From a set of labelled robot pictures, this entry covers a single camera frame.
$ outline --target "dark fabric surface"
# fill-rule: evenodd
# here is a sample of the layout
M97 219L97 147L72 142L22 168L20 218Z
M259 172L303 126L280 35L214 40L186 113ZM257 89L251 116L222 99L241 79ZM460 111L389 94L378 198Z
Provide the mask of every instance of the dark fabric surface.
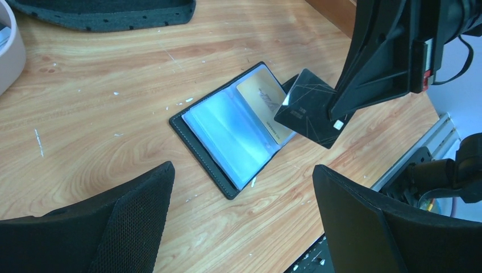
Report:
M166 162L45 216L0 221L0 272L152 272L173 182Z
M480 272L482 269L481 223L417 209L354 183L327 166L315 167L313 183L337 272L397 272L396 268L366 270L380 268L380 263L386 264L394 255L401 256L410 273ZM368 213L360 213L368 210L383 217L378 222L369 220L364 217ZM388 227L389 232L383 237L386 242L394 242L398 251L381 251L375 244L380 242L379 238L365 239L366 234L372 234L379 225Z
M38 19L75 30L110 32L188 23L196 0L6 0Z

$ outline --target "wooden desk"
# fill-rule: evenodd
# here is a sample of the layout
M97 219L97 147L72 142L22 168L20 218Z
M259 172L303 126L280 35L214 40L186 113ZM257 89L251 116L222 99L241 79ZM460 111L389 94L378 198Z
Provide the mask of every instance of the wooden desk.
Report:
M348 37L353 36L356 0L306 0Z
M361 110L331 150L297 136L228 201L168 118L260 60L282 82L308 67L334 85L345 34L304 0L199 1L187 25L109 34L18 19L28 63L0 97L0 218L41 216L171 160L156 272L283 272L323 233L316 164L370 186L438 119L424 94Z

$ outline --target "gold card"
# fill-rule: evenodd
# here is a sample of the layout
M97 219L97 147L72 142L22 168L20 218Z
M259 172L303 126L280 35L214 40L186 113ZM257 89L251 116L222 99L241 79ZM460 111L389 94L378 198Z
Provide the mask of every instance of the gold card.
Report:
M293 132L275 121L275 114L286 93L267 68L263 68L236 87L278 144Z

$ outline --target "open wallet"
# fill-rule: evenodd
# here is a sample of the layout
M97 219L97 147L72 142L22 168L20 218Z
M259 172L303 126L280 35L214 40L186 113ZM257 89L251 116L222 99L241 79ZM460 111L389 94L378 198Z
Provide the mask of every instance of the open wallet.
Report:
M296 78L281 85L259 62L169 120L229 200L295 136L274 117Z

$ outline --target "black card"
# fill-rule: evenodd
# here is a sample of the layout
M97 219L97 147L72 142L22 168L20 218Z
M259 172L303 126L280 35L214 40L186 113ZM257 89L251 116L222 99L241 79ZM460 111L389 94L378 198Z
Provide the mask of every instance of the black card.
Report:
M332 121L328 107L336 91L304 69L275 115L275 121L330 149L353 114Z

